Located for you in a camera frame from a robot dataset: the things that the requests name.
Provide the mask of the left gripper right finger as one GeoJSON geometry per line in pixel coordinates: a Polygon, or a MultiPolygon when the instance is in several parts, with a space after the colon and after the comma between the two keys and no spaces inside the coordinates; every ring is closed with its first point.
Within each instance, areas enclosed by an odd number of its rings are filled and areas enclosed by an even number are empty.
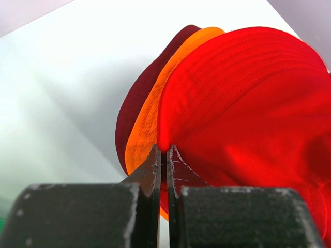
{"type": "Polygon", "coordinates": [[[305,201],[289,188],[210,187],[167,153],[170,247],[324,247],[305,201]]]}

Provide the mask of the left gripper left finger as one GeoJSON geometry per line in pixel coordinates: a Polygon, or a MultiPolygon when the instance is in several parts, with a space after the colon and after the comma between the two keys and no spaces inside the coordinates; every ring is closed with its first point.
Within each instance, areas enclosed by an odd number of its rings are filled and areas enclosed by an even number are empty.
{"type": "Polygon", "coordinates": [[[14,202],[1,247],[158,247],[161,152],[120,183],[34,184],[14,202]]]}

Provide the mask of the orange bucket hat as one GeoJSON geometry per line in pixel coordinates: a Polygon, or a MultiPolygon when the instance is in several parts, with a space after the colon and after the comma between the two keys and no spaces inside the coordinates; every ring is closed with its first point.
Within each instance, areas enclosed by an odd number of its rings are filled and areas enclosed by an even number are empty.
{"type": "Polygon", "coordinates": [[[218,27],[201,28],[184,41],[166,63],[148,94],[127,141],[125,149],[127,175],[133,173],[145,161],[152,145],[157,142],[159,101],[173,70],[196,48],[222,34],[224,31],[218,27]]]}

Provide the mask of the maroon bucket hat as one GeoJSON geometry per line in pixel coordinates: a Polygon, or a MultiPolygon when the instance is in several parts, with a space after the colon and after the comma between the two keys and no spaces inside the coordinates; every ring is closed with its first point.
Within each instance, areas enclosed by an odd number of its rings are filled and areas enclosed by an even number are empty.
{"type": "Polygon", "coordinates": [[[115,128],[115,148],[125,174],[128,174],[125,164],[126,144],[148,94],[171,56],[184,41],[199,30],[200,28],[195,25],[188,25],[180,30],[161,54],[140,74],[127,93],[119,110],[115,128]]]}

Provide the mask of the red hat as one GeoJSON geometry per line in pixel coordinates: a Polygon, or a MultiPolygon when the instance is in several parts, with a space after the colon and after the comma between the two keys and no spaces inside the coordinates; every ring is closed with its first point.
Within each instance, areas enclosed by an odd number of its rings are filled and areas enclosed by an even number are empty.
{"type": "Polygon", "coordinates": [[[249,27],[195,49],[163,89],[157,144],[215,187],[293,188],[330,247],[330,75],[296,37],[249,27]]]}

